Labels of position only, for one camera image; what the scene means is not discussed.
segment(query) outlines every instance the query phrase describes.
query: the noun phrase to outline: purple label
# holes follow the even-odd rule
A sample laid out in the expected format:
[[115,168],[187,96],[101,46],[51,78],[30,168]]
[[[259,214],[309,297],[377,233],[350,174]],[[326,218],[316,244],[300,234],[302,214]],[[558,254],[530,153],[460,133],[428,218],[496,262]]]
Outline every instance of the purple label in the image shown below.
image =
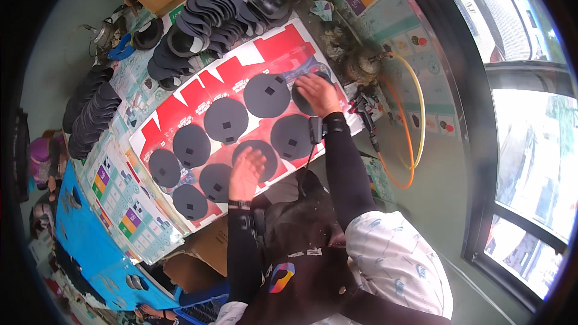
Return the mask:
[[105,223],[106,228],[109,228],[108,221],[105,220],[105,216],[101,215],[101,220]]
[[136,228],[141,224],[141,220],[130,208],[126,212],[126,217],[132,222],[133,225],[135,225]]
[[361,0],[345,0],[345,1],[349,3],[349,6],[351,7],[351,9],[353,9],[353,12],[356,15],[361,14],[365,10],[365,5],[361,3]]
[[101,166],[101,168],[98,169],[98,177],[101,178],[101,180],[102,180],[102,182],[104,182],[105,186],[108,184],[108,180],[110,179],[110,177],[108,177],[105,169],[102,166]]

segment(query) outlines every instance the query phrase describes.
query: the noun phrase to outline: blue plastic bin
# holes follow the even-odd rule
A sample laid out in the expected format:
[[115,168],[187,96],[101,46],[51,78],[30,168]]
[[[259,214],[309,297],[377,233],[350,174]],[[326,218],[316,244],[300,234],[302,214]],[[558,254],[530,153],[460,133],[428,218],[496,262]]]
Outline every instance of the blue plastic bin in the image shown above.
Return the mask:
[[221,307],[229,298],[229,284],[223,280],[211,289],[194,294],[181,293],[178,299],[179,308],[175,314],[195,325],[206,325],[216,321]]

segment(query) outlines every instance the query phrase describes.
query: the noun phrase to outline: black arm sleeve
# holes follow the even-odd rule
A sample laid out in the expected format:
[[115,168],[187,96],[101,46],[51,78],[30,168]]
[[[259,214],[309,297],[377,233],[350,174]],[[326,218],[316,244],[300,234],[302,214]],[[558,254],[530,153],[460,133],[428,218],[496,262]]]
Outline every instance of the black arm sleeve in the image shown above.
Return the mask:
[[227,281],[229,299],[249,304],[261,288],[261,260],[251,234],[248,209],[229,208],[227,227]]
[[331,120],[342,120],[343,126],[347,128],[343,132],[329,132],[325,135],[325,169],[329,193],[337,221],[345,231],[354,218],[374,211],[376,206],[365,165],[351,139],[343,113],[331,113],[323,122],[328,123]]
[[58,165],[60,163],[60,142],[56,138],[52,138],[48,145],[48,153],[50,154],[50,168],[48,175],[58,177]]

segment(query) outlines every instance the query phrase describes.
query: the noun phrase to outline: window frame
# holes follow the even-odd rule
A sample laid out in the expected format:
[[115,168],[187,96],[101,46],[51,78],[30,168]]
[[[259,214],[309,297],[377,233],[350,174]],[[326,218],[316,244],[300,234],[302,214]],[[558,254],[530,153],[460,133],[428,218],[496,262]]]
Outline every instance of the window frame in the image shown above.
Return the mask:
[[[505,61],[484,64],[479,56],[478,48],[453,0],[408,0],[415,2],[413,11],[418,16],[427,32],[433,34],[432,45],[436,49],[442,67],[456,104],[459,125],[462,133],[462,143],[466,157],[468,172],[468,203],[462,258],[472,264],[482,273],[490,277],[497,285],[513,295],[529,310],[536,313],[547,301],[542,300],[522,280],[484,253],[487,238],[494,214],[511,221],[530,233],[538,240],[553,247],[556,251],[568,251],[560,265],[558,275],[548,292],[548,298],[554,297],[553,292],[564,287],[564,279],[572,280],[567,264],[576,251],[574,241],[578,226],[574,225],[570,243],[557,238],[550,229],[537,222],[524,218],[507,206],[496,203],[496,190],[499,166],[498,129],[495,119],[492,89],[504,89],[499,83],[490,83],[488,77],[506,71],[531,71],[539,85],[526,90],[546,91],[575,98],[575,86],[567,67],[558,63],[541,61]],[[563,80],[544,80],[546,71],[563,72]]]
[[[517,89],[542,91],[545,93],[561,94],[574,98],[570,74],[568,73],[567,67],[563,64],[548,61],[524,60],[485,63],[484,66],[486,67],[488,74],[488,85],[490,90]],[[556,75],[556,81],[545,82],[544,75],[548,74],[548,72]],[[515,75],[516,73],[531,73],[536,76],[536,82],[540,84],[533,85],[532,83],[520,81],[512,85],[510,82],[501,82],[499,80],[500,74]],[[495,113],[495,107],[493,104],[492,110]],[[496,175],[498,174],[498,170],[499,157],[497,166],[495,167]],[[484,252],[494,215],[518,226],[522,230],[526,231],[527,234],[534,236],[539,241],[552,247],[557,253],[564,254],[567,251],[568,244],[564,240],[560,239],[551,228],[548,228],[535,220],[528,219],[522,213],[497,201],[495,199],[496,190],[496,184],[491,188],[491,190],[488,189],[486,200],[480,204],[480,215],[475,216],[472,214],[471,222],[479,221],[479,226],[470,226],[469,228],[466,228],[462,256],[486,275],[493,278],[503,289],[512,293],[530,311],[536,312],[538,307],[542,305],[543,300],[532,289],[524,284],[522,280],[517,278],[512,274],[512,272],[507,270],[498,261]]]

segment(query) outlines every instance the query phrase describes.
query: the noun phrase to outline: patterned shirt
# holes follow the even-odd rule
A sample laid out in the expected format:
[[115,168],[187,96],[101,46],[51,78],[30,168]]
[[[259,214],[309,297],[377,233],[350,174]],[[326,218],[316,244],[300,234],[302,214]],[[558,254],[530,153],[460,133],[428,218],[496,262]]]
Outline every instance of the patterned shirt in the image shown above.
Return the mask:
[[[437,254],[400,212],[371,211],[345,230],[351,272],[360,289],[398,305],[452,318],[454,300]],[[234,325],[247,304],[228,302],[214,325]],[[313,325],[356,325],[334,314]]]

